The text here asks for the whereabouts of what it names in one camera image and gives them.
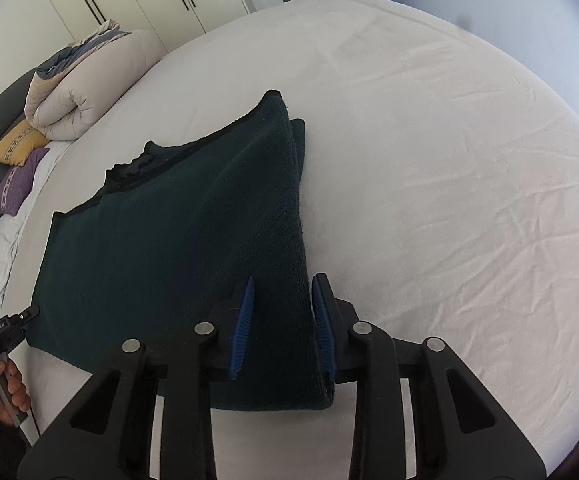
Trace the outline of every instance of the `cable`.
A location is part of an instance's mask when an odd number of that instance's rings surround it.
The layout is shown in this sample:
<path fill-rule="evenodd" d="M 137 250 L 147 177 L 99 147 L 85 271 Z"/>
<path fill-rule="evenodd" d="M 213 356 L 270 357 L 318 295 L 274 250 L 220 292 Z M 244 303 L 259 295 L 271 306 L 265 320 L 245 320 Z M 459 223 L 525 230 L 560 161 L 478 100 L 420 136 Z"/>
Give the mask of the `cable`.
<path fill-rule="evenodd" d="M 30 406 L 29 411 L 31 412 L 31 418 L 34 420 L 34 426 L 36 427 L 36 432 L 38 433 L 38 438 L 40 438 L 40 429 L 38 428 L 38 423 L 36 422 L 36 416 L 34 415 L 34 408 L 32 408 Z"/>

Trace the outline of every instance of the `human hand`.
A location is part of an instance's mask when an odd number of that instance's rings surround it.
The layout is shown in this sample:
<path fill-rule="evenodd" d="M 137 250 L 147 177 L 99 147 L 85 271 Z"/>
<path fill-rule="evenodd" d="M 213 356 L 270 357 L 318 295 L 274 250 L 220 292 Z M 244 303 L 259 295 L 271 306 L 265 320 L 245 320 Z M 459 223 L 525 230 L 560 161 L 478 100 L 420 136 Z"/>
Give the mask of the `human hand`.
<path fill-rule="evenodd" d="M 31 407 L 31 398 L 27 394 L 27 387 L 22 383 L 22 374 L 12 360 L 7 362 L 10 378 L 7 381 L 7 389 L 12 394 L 12 404 L 22 412 L 26 412 Z M 0 376 L 5 372 L 5 364 L 0 361 Z M 7 411 L 7 408 L 0 400 L 0 421 L 7 425 L 13 426 L 13 420 Z"/>

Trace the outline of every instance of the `sleeve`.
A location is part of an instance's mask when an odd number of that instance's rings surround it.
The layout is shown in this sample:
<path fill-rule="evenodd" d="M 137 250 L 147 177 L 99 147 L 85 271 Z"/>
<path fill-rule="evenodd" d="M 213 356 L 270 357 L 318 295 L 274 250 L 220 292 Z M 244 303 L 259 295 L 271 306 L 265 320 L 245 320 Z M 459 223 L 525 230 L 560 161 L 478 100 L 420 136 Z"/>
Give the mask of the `sleeve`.
<path fill-rule="evenodd" d="M 27 439 L 20 428 L 6 426 L 0 421 L 0 461 L 14 476 L 27 450 Z"/>

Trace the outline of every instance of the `beige comforter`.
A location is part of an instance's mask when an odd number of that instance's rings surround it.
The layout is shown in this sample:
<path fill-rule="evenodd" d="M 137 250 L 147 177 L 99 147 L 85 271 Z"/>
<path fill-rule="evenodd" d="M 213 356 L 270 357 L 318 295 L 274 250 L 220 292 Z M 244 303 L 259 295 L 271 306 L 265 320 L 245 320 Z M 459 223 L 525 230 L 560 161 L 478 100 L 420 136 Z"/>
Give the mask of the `beige comforter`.
<path fill-rule="evenodd" d="M 95 47 L 56 74 L 39 67 L 34 75 L 25 116 L 47 139 L 79 139 L 165 54 L 153 32 L 119 33 L 111 20 L 70 48 L 93 38 Z"/>

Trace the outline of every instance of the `bed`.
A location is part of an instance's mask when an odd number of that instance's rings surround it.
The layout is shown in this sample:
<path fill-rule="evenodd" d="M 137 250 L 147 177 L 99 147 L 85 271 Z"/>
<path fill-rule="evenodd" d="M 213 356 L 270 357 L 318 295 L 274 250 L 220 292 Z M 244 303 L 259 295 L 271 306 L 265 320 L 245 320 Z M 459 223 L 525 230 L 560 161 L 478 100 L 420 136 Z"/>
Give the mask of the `bed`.
<path fill-rule="evenodd" d="M 28 306 L 54 211 L 148 140 L 204 137 L 270 88 L 307 127 L 309 275 L 394 337 L 445 339 L 556 470 L 579 442 L 579 118 L 498 49 L 386 0 L 295 0 L 166 56 L 39 191 L 2 313 Z M 26 344 L 12 357 L 41 429 L 89 377 Z M 219 477 L 346 477 L 354 387 L 336 395 L 323 412 L 215 411 Z"/>

